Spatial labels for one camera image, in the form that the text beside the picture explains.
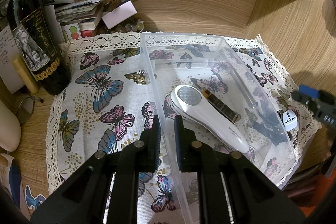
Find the transparent plastic container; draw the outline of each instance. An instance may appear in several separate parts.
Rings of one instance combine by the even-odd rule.
[[[152,93],[172,178],[172,193],[185,223],[198,221],[198,202],[193,186],[196,173],[179,172],[176,160],[174,113],[168,98],[181,84],[200,91],[207,88],[240,115],[235,123],[250,146],[244,155],[277,184],[292,167],[295,156],[288,134],[267,94],[223,37],[178,33],[142,33],[141,62]],[[225,144],[198,123],[184,120],[196,138],[215,150],[230,152]],[[270,162],[276,158],[276,171]]]

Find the wine bottle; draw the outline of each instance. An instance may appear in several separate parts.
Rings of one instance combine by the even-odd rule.
[[[10,0],[7,20],[28,68],[51,95],[70,83],[70,70],[54,46],[41,0]]]

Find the white plug adapter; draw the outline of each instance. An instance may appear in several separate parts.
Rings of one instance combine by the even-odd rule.
[[[290,131],[297,126],[297,117],[293,110],[287,110],[282,114],[282,122],[285,125],[285,129]]]

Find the butterfly tablecloth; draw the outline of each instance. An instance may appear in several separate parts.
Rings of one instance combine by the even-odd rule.
[[[275,109],[280,112],[292,109],[298,117],[299,127],[290,132],[295,164],[278,183],[282,188],[301,163],[305,148],[320,124],[304,106],[291,99],[291,91],[297,86],[260,36],[253,40],[224,38],[268,96],[275,99]],[[145,128],[150,128],[155,109],[145,81],[146,72],[139,70],[139,46],[138,33],[98,35],[61,44],[72,70],[72,80],[55,97],[48,120],[46,158],[50,194],[97,150],[120,151],[137,140]],[[184,50],[186,53],[181,58],[187,59],[206,48],[200,45]],[[150,57],[171,59],[171,54],[167,47],[151,52]],[[180,65],[189,66],[187,61]],[[174,118],[168,98],[163,105],[167,119]],[[227,152],[220,142],[213,142],[212,146]],[[263,172],[270,177],[278,168],[277,159],[267,159],[266,165]],[[184,223],[175,211],[168,173],[169,165],[163,153],[157,173],[140,173],[138,223]],[[187,188],[188,203],[197,207],[197,182],[191,180]]]

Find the wine bottle label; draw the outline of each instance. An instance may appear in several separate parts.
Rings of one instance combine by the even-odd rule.
[[[41,8],[21,20],[21,24],[12,33],[28,68],[32,72],[43,68],[57,56]]]

